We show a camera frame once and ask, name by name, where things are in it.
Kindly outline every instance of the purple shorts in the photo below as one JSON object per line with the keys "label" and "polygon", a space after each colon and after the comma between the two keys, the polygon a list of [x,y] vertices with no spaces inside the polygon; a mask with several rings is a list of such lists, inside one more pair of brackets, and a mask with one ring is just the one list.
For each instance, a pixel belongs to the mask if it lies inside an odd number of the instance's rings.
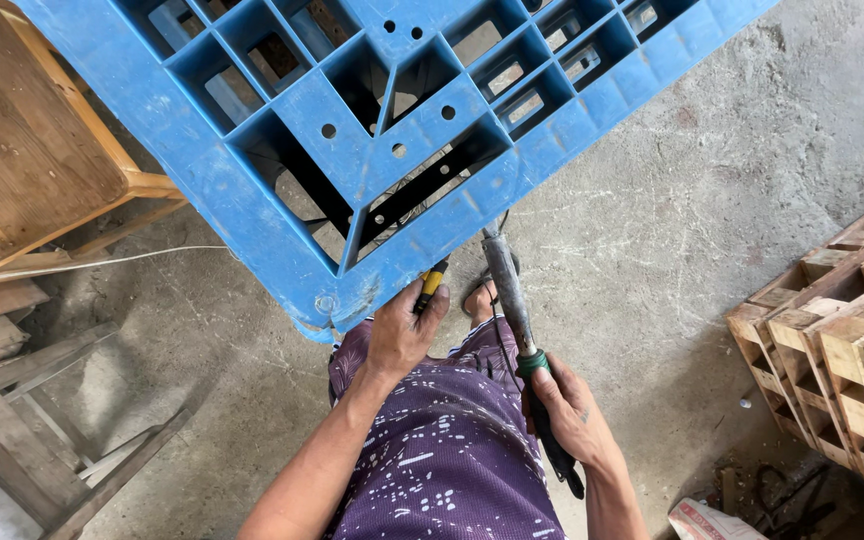
{"label": "purple shorts", "polygon": [[[328,364],[329,397],[332,406],[341,398],[349,384],[355,377],[355,371],[359,369],[362,362],[366,361],[369,353],[369,340],[372,338],[372,326],[375,321],[372,317],[367,318],[345,334],[342,342],[337,342],[333,347],[332,358]],[[505,354],[499,346],[498,335],[502,338],[505,346]],[[462,344],[449,350],[445,358],[433,358],[426,355],[425,359],[418,365],[430,366],[456,366],[474,369],[492,379],[506,392],[519,393],[522,380],[514,375],[517,364],[516,356],[519,347],[516,338],[512,334],[509,323],[505,317],[499,314],[486,320],[481,325],[475,326],[468,331],[468,335],[462,340]],[[511,365],[511,373],[506,365],[508,355]]]}

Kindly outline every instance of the concrete floor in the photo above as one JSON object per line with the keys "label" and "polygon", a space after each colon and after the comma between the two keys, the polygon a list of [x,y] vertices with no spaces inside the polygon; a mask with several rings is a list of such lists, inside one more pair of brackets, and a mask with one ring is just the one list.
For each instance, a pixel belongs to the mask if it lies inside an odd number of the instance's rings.
{"label": "concrete floor", "polygon": [[[730,449],[775,460],[786,441],[758,393],[738,407],[754,383],[721,315],[862,213],[859,0],[784,0],[511,210],[534,332],[588,380],[653,534]],[[221,245],[191,207],[114,255],[183,245]],[[470,240],[453,290],[482,264]],[[196,411],[82,538],[233,538],[328,412],[330,348],[224,250],[38,281],[54,296],[26,321],[38,344],[122,327],[46,387],[87,435],[112,448],[182,404]],[[467,325],[454,306],[433,352]],[[569,536],[585,538],[581,505],[552,488]]]}

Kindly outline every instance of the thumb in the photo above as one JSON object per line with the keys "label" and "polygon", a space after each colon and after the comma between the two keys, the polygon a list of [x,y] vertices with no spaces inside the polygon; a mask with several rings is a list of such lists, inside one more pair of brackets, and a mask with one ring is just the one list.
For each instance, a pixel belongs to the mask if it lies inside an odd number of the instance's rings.
{"label": "thumb", "polygon": [[568,405],[555,378],[552,378],[552,374],[544,367],[532,372],[532,392],[548,411],[560,411],[563,406]]}
{"label": "thumb", "polygon": [[439,323],[449,312],[450,289],[446,284],[441,284],[435,289],[432,298],[425,306],[425,311],[418,318],[418,330],[423,334],[435,336],[439,329]]}

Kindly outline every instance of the metal shaft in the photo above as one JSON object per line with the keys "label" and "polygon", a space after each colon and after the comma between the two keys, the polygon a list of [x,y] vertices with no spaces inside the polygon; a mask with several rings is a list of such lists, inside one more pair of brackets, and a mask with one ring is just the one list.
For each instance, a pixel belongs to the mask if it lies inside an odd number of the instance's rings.
{"label": "metal shaft", "polygon": [[525,297],[519,284],[516,266],[512,263],[512,250],[509,242],[499,230],[499,220],[492,221],[482,229],[482,247],[486,252],[488,271],[495,280],[495,290],[498,292],[502,313],[509,323],[511,333],[515,336],[518,353],[522,357],[531,357],[537,352],[536,343],[532,339],[532,328],[529,326],[529,312],[525,308]]}

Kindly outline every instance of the soldering iron handle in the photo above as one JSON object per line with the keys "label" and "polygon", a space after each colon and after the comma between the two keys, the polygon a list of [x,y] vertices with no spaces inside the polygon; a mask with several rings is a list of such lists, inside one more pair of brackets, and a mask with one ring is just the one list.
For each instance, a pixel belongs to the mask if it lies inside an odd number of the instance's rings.
{"label": "soldering iron handle", "polygon": [[568,488],[572,490],[572,495],[576,499],[582,500],[586,497],[586,488],[582,485],[582,478],[579,472],[575,470],[575,457],[562,448],[559,441],[556,440],[552,433],[552,421],[549,418],[549,411],[546,405],[539,399],[539,396],[532,391],[532,372],[538,367],[548,369],[546,361],[546,353],[539,349],[532,356],[518,358],[519,374],[522,377],[522,382],[525,383],[525,388],[529,396],[529,412],[532,415],[532,425],[535,428],[535,433],[539,440],[542,441],[542,448],[545,448],[545,454],[552,464],[552,469],[559,482],[568,483]]}

